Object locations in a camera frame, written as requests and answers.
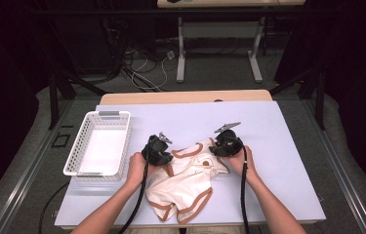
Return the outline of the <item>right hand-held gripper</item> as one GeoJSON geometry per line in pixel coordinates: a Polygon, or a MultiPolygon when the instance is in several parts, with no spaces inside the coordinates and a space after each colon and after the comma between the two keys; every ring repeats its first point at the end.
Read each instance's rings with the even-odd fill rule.
{"type": "Polygon", "coordinates": [[[243,148],[244,144],[242,140],[232,130],[232,128],[238,125],[240,125],[240,122],[224,124],[215,130],[215,134],[217,134],[215,144],[209,147],[215,156],[231,157],[243,148]]]}

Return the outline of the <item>aluminium floor rail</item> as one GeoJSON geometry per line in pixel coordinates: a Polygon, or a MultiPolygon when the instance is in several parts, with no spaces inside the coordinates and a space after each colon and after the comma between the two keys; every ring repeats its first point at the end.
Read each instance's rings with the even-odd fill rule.
{"type": "Polygon", "coordinates": [[[320,128],[320,125],[317,123],[315,119],[315,109],[312,106],[309,100],[303,101],[303,107],[305,109],[308,118],[319,135],[325,149],[326,156],[329,161],[330,167],[335,175],[335,178],[344,194],[346,202],[352,212],[353,217],[355,218],[357,225],[362,232],[362,234],[366,234],[366,210],[361,202],[361,199],[358,193],[355,191],[355,188],[350,181],[349,176],[346,173],[346,170],[338,157],[338,154],[329,139],[325,130],[320,128]]]}
{"type": "Polygon", "coordinates": [[[4,176],[10,191],[0,204],[0,234],[67,234],[55,221],[68,184],[62,168],[76,133],[77,123],[68,119],[73,104],[61,104],[52,130],[33,129],[4,176]]]}

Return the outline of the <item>person's right hand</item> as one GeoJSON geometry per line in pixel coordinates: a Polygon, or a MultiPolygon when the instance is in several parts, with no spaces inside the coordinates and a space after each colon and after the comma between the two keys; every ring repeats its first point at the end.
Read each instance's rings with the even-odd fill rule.
{"type": "Polygon", "coordinates": [[[238,175],[242,176],[245,173],[245,179],[251,187],[254,187],[259,182],[259,175],[254,165],[252,151],[248,146],[245,146],[233,156],[223,157],[223,160],[228,162],[238,175]]]}

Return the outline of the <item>light wooden table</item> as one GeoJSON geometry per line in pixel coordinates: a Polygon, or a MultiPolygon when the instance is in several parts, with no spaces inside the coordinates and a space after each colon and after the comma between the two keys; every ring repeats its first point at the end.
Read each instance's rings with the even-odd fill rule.
{"type": "Polygon", "coordinates": [[[267,90],[106,94],[102,96],[100,105],[195,103],[240,100],[272,100],[272,96],[267,90]]]}

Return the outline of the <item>cream baby bodysuit brown trim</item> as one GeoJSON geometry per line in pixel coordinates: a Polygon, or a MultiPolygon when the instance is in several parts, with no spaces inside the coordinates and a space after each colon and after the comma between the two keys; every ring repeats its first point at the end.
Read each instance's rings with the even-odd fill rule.
{"type": "Polygon", "coordinates": [[[173,215],[178,224],[186,224],[206,206],[213,194],[211,180],[229,169],[210,147],[215,141],[206,138],[190,147],[172,150],[170,163],[154,172],[145,195],[160,221],[173,215]]]}

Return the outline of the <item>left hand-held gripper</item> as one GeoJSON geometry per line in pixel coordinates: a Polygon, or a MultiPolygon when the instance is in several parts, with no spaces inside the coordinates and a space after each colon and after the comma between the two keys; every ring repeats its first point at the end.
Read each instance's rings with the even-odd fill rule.
{"type": "Polygon", "coordinates": [[[152,135],[142,150],[145,161],[152,166],[165,166],[173,159],[173,155],[167,152],[172,142],[163,134],[152,135]]]}

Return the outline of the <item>white-legged background desk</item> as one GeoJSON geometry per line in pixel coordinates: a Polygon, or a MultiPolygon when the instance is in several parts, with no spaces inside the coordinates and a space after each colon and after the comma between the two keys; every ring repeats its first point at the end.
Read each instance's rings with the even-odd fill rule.
{"type": "MultiPolygon", "coordinates": [[[[157,0],[157,7],[160,9],[233,9],[239,8],[257,10],[269,10],[272,7],[302,6],[305,0],[157,0]]],[[[184,81],[185,73],[185,46],[186,38],[252,38],[253,47],[247,52],[248,60],[252,69],[253,78],[256,83],[261,83],[263,77],[257,61],[257,52],[263,35],[265,17],[248,19],[245,22],[225,19],[222,22],[188,22],[185,17],[178,18],[179,29],[179,61],[177,70],[177,81],[184,81]]]]}

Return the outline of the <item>white perforated plastic basket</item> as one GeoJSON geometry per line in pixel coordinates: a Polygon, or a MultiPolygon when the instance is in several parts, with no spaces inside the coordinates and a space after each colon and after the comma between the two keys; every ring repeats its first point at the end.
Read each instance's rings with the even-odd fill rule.
{"type": "Polygon", "coordinates": [[[90,111],[80,126],[63,167],[82,180],[120,180],[131,135],[128,111],[90,111]]]}

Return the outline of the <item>person's left hand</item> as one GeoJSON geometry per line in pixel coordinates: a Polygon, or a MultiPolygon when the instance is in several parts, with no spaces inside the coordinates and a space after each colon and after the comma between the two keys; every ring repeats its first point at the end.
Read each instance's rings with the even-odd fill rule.
{"type": "Polygon", "coordinates": [[[146,161],[140,152],[130,157],[129,168],[125,186],[128,190],[135,192],[141,185],[144,177],[146,161]]]}

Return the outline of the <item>black metal stand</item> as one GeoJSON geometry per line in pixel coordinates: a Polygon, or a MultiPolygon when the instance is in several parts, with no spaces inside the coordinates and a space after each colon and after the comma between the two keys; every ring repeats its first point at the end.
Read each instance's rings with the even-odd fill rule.
{"type": "Polygon", "coordinates": [[[49,129],[52,130],[60,119],[59,110],[59,95],[62,95],[65,99],[75,99],[76,92],[73,89],[72,83],[79,84],[81,87],[91,91],[92,93],[103,96],[106,91],[92,85],[80,78],[78,75],[67,71],[53,71],[49,76],[49,95],[51,104],[51,123],[49,129]]]}
{"type": "Polygon", "coordinates": [[[307,69],[285,83],[277,85],[275,88],[270,89],[269,93],[275,96],[283,90],[292,87],[294,84],[301,83],[301,87],[298,90],[298,97],[299,99],[310,99],[312,95],[315,95],[314,118],[318,127],[324,130],[325,82],[326,78],[323,69],[321,67],[315,67],[307,69]]]}

